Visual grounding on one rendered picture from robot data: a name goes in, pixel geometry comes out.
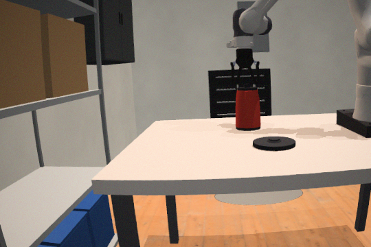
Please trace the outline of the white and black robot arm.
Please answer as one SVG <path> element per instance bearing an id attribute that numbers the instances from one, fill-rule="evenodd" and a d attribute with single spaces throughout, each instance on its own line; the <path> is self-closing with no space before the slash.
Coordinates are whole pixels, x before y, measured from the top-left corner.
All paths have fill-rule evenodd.
<path id="1" fill-rule="evenodd" d="M 268 34 L 272 29 L 272 22 L 265 14 L 277 1 L 257 0 L 250 8 L 236 10 L 233 13 L 234 39 L 226 43 L 226 47 L 251 49 L 254 46 L 254 34 Z M 371 0 L 347 1 L 357 27 L 357 96 L 352 118 L 371 122 Z"/>

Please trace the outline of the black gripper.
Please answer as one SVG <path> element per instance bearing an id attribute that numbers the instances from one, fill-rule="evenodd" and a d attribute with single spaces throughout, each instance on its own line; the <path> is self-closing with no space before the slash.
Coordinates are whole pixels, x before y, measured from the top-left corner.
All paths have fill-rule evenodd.
<path id="1" fill-rule="evenodd" d="M 253 71 L 251 69 L 251 65 L 253 63 L 256 66 L 257 81 L 255 80 Z M 230 64 L 232 66 L 232 84 L 235 84 L 236 85 L 236 92 L 237 92 L 238 81 L 240 79 L 240 74 L 241 74 L 242 69 L 249 69 L 249 72 L 250 72 L 250 75 L 251 75 L 251 78 L 252 78 L 252 80 L 254 82 L 254 86 L 255 87 L 256 87 L 257 83 L 260 83 L 260 72 L 259 72 L 259 64 L 260 64 L 260 62 L 259 61 L 255 61 L 253 59 L 252 49 L 237 49 L 236 50 L 236 61 L 231 62 Z M 235 64 L 237 64 L 239 66 L 239 68 L 240 68 L 238 70 L 238 75 L 237 75 L 236 81 L 234 81 L 234 66 L 235 66 Z"/>

